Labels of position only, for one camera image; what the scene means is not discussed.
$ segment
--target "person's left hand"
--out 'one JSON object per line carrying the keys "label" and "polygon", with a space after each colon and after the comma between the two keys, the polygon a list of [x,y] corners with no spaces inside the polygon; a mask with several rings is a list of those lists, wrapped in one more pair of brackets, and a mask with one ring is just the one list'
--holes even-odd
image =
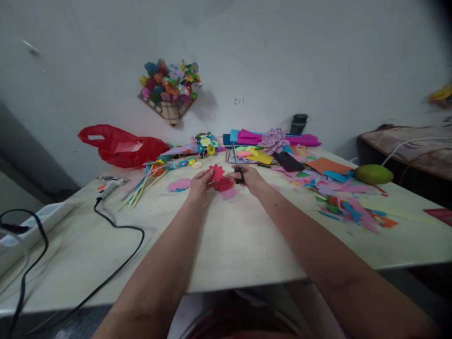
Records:
{"label": "person's left hand", "polygon": [[213,171],[201,171],[193,179],[190,186],[190,192],[188,198],[194,201],[200,201],[202,203],[207,200],[207,190],[213,187],[213,183],[210,182],[210,178],[213,175]]}

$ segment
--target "glue gun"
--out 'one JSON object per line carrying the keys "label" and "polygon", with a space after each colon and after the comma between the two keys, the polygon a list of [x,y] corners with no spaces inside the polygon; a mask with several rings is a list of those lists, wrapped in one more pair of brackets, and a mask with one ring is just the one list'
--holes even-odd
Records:
{"label": "glue gun", "polygon": [[106,181],[106,184],[101,188],[99,193],[96,194],[96,200],[98,198],[105,199],[107,195],[115,189],[117,186],[122,186],[126,183],[124,179],[115,177],[100,177],[99,180]]}

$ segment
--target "white power strip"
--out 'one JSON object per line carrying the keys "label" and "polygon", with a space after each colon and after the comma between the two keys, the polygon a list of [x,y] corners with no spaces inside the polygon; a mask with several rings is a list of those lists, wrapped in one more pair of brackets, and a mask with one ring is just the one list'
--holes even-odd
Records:
{"label": "white power strip", "polygon": [[[67,202],[59,202],[44,206],[36,215],[41,221],[44,231],[48,233],[61,219],[63,219],[74,207]],[[33,216],[29,217],[21,226],[28,226],[30,229],[19,234],[24,246],[31,249],[42,239],[39,233],[38,224]],[[24,256],[19,242],[11,235],[6,235],[0,239],[0,276],[8,271],[18,260]]]}

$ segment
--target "red plastic bag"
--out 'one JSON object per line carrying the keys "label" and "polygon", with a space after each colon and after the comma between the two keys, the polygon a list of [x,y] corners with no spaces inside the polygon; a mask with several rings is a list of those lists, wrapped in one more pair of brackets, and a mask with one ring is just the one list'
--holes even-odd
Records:
{"label": "red plastic bag", "polygon": [[85,127],[79,138],[85,144],[97,147],[102,160],[121,168],[139,167],[145,162],[155,161],[170,149],[160,139],[136,137],[111,125]]}

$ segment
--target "floor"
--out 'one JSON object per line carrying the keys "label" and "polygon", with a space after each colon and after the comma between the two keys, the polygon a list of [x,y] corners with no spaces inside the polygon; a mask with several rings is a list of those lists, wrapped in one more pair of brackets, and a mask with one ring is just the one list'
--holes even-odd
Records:
{"label": "floor", "polygon": [[[394,286],[400,289],[406,296],[411,298],[419,307],[421,307],[429,316],[431,316],[440,326],[446,325],[446,319],[451,319],[452,307],[447,302],[436,294],[432,293],[423,284],[421,284],[410,272],[407,270],[388,270],[381,272],[385,279],[391,282]],[[187,300],[186,303],[192,303],[192,307],[201,307],[195,305],[194,301]],[[88,339],[92,336],[98,325],[102,322],[105,315],[110,309],[105,307],[92,307],[79,310],[67,321],[52,327],[50,329],[38,332],[27,336],[29,339]],[[68,311],[60,312],[53,320],[60,319]],[[20,318],[16,328],[15,337],[19,337],[32,330],[43,321],[48,319],[54,313],[41,313],[24,315]],[[175,321],[180,325],[183,320],[183,314],[176,317]],[[0,338],[5,338],[7,329],[9,327],[10,318],[0,319]],[[171,339],[177,339],[178,334],[170,335]]]}

